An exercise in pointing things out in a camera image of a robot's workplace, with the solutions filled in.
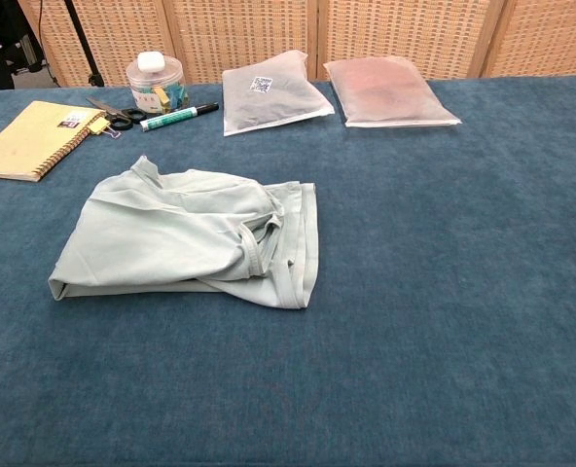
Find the light green t-shirt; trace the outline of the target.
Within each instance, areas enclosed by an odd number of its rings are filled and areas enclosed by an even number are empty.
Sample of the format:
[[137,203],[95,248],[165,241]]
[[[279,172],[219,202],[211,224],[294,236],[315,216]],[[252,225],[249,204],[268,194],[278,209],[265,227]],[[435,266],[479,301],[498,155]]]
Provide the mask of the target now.
[[223,292],[257,305],[308,305],[319,265],[311,183],[264,185],[140,158],[85,202],[49,278],[53,296]]

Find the frosted bag with dark garment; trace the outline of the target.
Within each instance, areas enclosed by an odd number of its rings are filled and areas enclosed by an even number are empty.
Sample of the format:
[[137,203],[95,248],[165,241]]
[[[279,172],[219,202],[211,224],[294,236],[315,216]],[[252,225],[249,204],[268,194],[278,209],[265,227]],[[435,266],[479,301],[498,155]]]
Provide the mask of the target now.
[[332,104],[307,78],[306,59],[292,50],[224,71],[224,135],[333,115]]

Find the dark teal carpeted table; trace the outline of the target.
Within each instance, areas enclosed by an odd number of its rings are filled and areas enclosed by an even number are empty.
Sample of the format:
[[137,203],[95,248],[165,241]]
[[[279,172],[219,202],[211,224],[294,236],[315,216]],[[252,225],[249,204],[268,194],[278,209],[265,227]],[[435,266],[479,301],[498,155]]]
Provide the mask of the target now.
[[[0,467],[576,467],[576,76],[432,88],[459,125],[213,113],[0,180]],[[140,156],[314,183],[308,308],[54,300],[83,204]]]

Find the green white marker pen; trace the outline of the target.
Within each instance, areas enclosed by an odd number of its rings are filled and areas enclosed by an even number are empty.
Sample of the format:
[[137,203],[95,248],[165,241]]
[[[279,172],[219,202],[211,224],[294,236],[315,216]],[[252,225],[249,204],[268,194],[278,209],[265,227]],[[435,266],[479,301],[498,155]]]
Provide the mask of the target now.
[[168,114],[152,117],[140,122],[141,129],[146,132],[164,126],[170,126],[179,122],[184,122],[201,115],[215,112],[219,109],[217,102],[202,104],[200,106],[188,107]]

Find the frosted bag with red garment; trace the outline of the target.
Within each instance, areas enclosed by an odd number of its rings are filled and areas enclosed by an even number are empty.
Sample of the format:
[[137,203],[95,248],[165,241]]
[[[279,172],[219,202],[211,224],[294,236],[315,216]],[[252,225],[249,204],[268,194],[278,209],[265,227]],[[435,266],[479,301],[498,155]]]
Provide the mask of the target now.
[[447,110],[409,60],[363,57],[324,64],[347,127],[455,126]]

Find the clear jar of clips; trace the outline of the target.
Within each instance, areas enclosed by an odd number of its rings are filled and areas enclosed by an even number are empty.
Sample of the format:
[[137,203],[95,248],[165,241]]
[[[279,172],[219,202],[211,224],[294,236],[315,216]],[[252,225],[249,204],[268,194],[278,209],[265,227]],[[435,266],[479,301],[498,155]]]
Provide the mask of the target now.
[[126,67],[126,77],[136,107],[149,114],[165,114],[186,107],[189,102],[182,63],[165,55],[162,72],[145,74],[137,67],[137,58]]

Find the wicker folding screen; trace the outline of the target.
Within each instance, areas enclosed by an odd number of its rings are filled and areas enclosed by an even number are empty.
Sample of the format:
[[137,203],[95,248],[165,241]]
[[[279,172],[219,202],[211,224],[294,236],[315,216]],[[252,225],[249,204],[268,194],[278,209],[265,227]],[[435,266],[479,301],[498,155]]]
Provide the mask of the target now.
[[[90,68],[63,0],[18,0],[58,82]],[[178,58],[189,84],[299,50],[329,61],[398,55],[426,79],[576,75],[576,0],[73,0],[105,83],[140,52]]]

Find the gold binder clip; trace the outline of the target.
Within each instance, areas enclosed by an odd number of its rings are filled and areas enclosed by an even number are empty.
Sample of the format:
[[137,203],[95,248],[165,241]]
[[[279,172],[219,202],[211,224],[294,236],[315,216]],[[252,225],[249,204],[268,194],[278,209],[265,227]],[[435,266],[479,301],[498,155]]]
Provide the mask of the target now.
[[106,134],[112,139],[118,139],[121,136],[121,133],[113,129],[111,123],[104,117],[97,117],[91,122],[89,124],[89,130],[91,134]]

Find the white earbuds case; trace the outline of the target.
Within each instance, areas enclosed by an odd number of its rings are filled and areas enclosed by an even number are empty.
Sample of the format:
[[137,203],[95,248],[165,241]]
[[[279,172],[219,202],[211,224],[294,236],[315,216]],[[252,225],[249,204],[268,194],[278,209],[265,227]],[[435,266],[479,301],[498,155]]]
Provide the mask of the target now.
[[142,52],[137,56],[137,67],[145,74],[162,72],[165,68],[164,56],[158,51]]

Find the kraft spiral notebook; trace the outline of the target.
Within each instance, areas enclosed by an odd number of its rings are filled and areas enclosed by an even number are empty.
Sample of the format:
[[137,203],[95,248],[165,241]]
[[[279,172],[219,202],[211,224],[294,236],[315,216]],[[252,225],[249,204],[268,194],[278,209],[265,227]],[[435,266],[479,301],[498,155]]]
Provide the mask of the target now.
[[31,102],[0,132],[0,178],[40,181],[104,116],[96,108]]

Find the black tripod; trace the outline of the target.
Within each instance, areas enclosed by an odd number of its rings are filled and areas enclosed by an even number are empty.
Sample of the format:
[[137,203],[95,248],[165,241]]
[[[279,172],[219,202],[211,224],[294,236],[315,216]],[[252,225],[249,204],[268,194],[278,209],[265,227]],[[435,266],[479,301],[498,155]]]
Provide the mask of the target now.
[[90,44],[85,34],[84,28],[81,24],[80,18],[78,16],[77,10],[73,3],[73,0],[63,0],[65,8],[67,10],[68,16],[72,22],[74,30],[77,34],[78,40],[80,42],[81,48],[87,60],[90,68],[90,74],[88,82],[93,87],[103,88],[105,86],[104,79],[98,70],[96,61],[94,59],[93,53],[90,49]]

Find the black-handled scissors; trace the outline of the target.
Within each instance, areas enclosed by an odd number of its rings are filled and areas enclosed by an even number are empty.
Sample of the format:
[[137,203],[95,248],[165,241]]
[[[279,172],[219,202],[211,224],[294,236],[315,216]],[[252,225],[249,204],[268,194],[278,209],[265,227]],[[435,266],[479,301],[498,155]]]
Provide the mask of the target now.
[[87,101],[105,112],[105,118],[110,127],[116,131],[132,129],[134,125],[139,125],[148,118],[144,111],[137,108],[116,109],[91,97],[88,97]]

